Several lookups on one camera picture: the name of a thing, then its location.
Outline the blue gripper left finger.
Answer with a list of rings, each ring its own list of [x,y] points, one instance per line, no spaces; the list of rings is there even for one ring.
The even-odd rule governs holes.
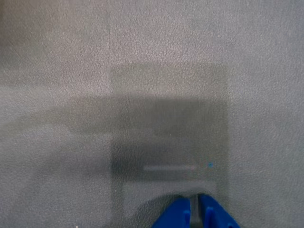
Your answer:
[[[152,228],[189,228],[190,217],[190,200],[178,198],[159,216]]]

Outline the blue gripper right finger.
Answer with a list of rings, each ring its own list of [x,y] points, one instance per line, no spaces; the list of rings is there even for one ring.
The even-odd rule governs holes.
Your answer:
[[[210,195],[199,195],[199,207],[204,228],[240,228],[232,216]]]

